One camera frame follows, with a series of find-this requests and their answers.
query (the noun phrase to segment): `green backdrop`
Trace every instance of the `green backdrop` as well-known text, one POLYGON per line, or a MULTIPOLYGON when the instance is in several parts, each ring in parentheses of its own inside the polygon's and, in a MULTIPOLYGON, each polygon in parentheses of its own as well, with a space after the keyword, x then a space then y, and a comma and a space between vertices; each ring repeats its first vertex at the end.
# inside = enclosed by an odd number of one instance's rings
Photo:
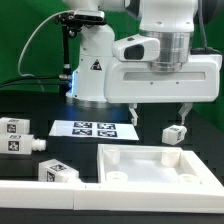
MULTIPOLYGON (((48 16, 67 10, 61 0, 1 0, 0 1, 0 82, 18 77, 17 62, 20 53, 34 29, 48 16)), ((116 39, 137 33, 138 22, 125 13, 106 13, 116 39)), ((223 52, 224 13, 206 25, 208 45, 223 52)), ((72 66, 78 65, 79 38, 71 43, 72 66)), ((195 27, 194 47, 201 47, 199 28, 195 27)), ((49 22, 32 41, 22 64, 22 72, 41 76, 59 75, 62 71, 62 36, 60 25, 49 22)), ((223 71, 220 74, 220 94, 212 103, 197 103, 194 109, 224 131, 223 71)), ((6 87, 41 91, 40 87, 6 87)), ((45 91, 58 91, 56 87, 45 87, 45 91)))

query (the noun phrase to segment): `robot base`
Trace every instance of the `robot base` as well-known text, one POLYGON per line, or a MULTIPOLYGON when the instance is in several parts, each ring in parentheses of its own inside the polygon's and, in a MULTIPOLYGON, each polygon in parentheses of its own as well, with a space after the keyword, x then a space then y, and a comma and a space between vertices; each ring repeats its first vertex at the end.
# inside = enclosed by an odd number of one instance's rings
POLYGON ((74 104, 79 107, 85 108, 97 108, 97 109, 104 109, 104 108, 111 108, 118 104, 111 104, 107 101, 88 101, 88 100, 80 100, 78 98, 66 96, 66 103, 74 104))

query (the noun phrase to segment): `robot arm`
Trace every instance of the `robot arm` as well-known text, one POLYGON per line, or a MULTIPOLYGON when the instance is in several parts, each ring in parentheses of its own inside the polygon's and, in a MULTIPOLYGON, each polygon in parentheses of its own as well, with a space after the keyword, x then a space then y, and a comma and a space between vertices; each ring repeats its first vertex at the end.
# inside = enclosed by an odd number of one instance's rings
POLYGON ((94 15, 103 15, 103 11, 108 9, 124 10, 124 0, 63 0, 63 2, 74 9, 75 19, 81 13, 82 24, 81 32, 79 31, 81 40, 79 65, 73 73, 72 89, 66 93, 67 102, 78 103, 85 107, 107 107, 104 80, 108 62, 113 58, 112 45, 115 35, 108 25, 91 23, 90 20, 95 21, 94 15))
POLYGON ((104 89, 109 102, 203 102, 218 96, 222 57, 190 55, 197 8, 197 0, 140 1, 139 34, 113 44, 116 58, 107 66, 104 89))

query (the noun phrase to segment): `white block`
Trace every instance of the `white block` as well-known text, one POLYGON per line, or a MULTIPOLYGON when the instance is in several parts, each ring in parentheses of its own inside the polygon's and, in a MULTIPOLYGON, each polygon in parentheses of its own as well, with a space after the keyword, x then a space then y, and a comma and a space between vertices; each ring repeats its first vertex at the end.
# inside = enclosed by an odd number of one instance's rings
POLYGON ((32 151, 44 151, 46 140, 34 139, 33 135, 0 134, 0 153, 30 155, 32 151))
POLYGON ((37 181, 0 181, 1 208, 73 209, 74 185, 37 181))
POLYGON ((0 119, 0 134, 29 134, 30 120, 2 117, 0 119))
POLYGON ((179 165, 181 150, 178 148, 165 149, 162 152, 161 164, 166 167, 176 167, 179 165))
POLYGON ((79 172, 56 159, 39 163, 38 180, 41 182, 75 182, 79 172))
POLYGON ((184 140, 186 133, 186 127, 173 125, 163 130, 162 142, 169 145, 176 145, 184 140))

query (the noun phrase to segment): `black table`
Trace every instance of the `black table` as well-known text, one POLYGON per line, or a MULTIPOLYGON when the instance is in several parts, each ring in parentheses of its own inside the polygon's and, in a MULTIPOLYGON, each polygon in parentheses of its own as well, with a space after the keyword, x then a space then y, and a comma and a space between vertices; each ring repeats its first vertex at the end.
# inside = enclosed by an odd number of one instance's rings
MULTIPOLYGON (((54 120, 130 123, 126 106, 110 109, 85 109, 68 105, 64 96, 54 93, 0 92, 1 117, 31 120, 31 134, 48 141, 46 152, 32 155, 0 155, 0 178, 37 180, 39 162, 57 159, 80 172, 84 182, 97 182, 98 143, 162 146, 162 130, 178 124, 180 104, 142 104, 137 110, 139 141, 98 138, 50 137, 54 120)), ((224 133, 191 111, 186 119, 188 133, 178 146, 193 150, 224 184, 224 133)), ((70 211, 0 209, 1 223, 224 223, 224 215, 152 212, 70 211)))

